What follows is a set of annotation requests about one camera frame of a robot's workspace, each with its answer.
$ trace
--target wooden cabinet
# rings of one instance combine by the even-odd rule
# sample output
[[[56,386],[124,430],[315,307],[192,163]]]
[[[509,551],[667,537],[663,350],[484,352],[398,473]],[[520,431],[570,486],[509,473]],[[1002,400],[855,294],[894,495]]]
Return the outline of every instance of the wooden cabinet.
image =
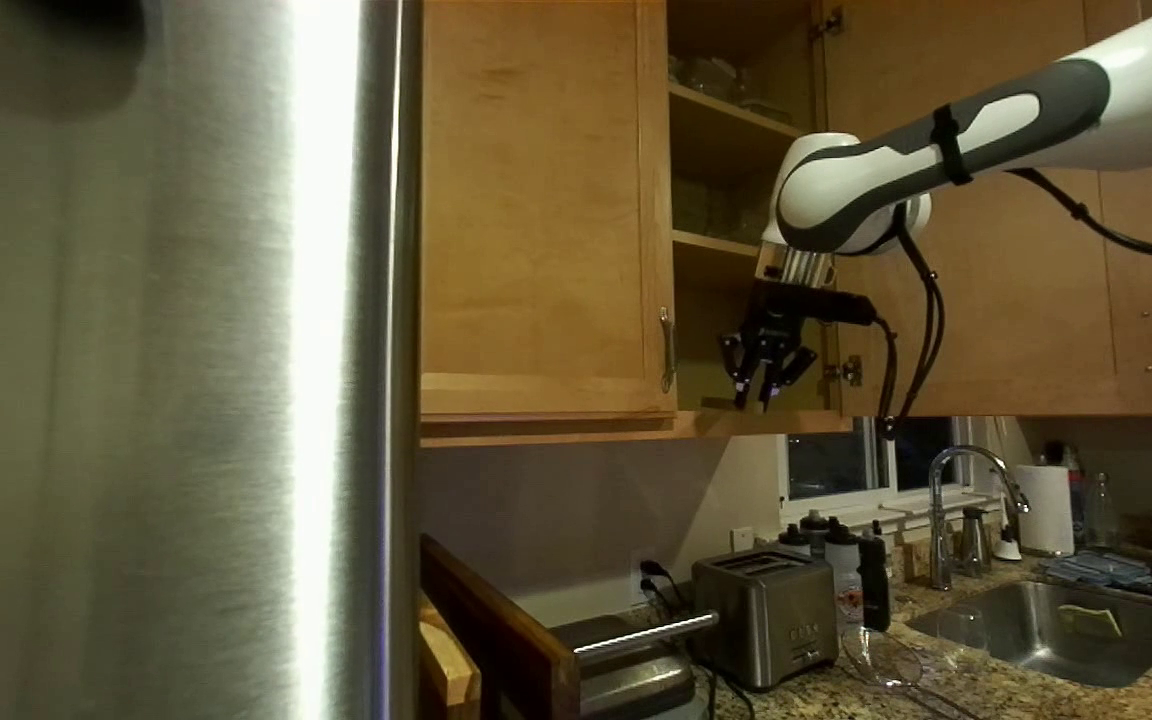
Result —
[[[880,131],[934,104],[1040,69],[1108,30],[1123,4],[831,0],[824,41],[829,123]],[[1093,212],[1152,237],[1152,173],[1050,173]],[[923,416],[1152,416],[1152,261],[1108,247],[1008,173],[938,189],[923,251],[942,284],[942,357]],[[836,284],[868,294],[913,369],[923,295],[898,251],[841,261]],[[884,350],[841,333],[841,352],[880,369]],[[845,407],[870,412],[880,374]]]
[[[663,426],[663,0],[425,4],[421,412]]]
[[[785,147],[815,123],[811,0],[667,0],[667,169],[674,263],[674,422],[691,431],[845,431],[824,361],[773,412],[736,412],[720,338],[736,333],[755,277]]]

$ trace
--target granite countertop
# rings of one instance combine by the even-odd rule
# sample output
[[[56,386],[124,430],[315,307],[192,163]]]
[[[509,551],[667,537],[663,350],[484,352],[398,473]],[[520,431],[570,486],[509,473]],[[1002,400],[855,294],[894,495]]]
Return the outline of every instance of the granite countertop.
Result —
[[[880,645],[898,650],[902,664],[915,670],[915,683],[938,693],[942,702],[966,710],[973,716],[1008,720],[1008,716],[1148,716],[1152,720],[1152,670],[1129,687],[1085,687],[1043,671],[1023,671],[1002,659],[993,659],[977,650],[923,635],[907,627],[907,618],[952,603],[952,596],[982,591],[1008,581],[1036,578],[1036,566],[994,566],[986,578],[961,578],[952,591],[926,591],[915,585],[894,588],[894,622]],[[902,698],[893,698],[845,664],[791,677],[767,693],[746,693],[760,720],[779,716],[848,716],[848,720],[898,720],[898,716],[934,716]],[[742,720],[742,703],[730,693],[720,693],[720,720]]]

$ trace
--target toaster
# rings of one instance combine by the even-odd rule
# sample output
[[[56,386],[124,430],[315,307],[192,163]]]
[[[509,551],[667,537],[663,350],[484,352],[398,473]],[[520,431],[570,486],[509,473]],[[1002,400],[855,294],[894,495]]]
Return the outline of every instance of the toaster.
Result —
[[[773,687],[836,659],[831,567],[791,550],[755,550],[691,566],[694,609],[720,626],[694,641],[694,659],[742,687]]]

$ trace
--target refrigerator door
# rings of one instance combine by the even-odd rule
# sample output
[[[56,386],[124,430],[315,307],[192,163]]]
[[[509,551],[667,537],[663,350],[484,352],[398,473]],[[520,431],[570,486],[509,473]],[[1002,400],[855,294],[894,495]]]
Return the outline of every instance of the refrigerator door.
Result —
[[[407,716],[404,0],[0,0],[0,720]]]

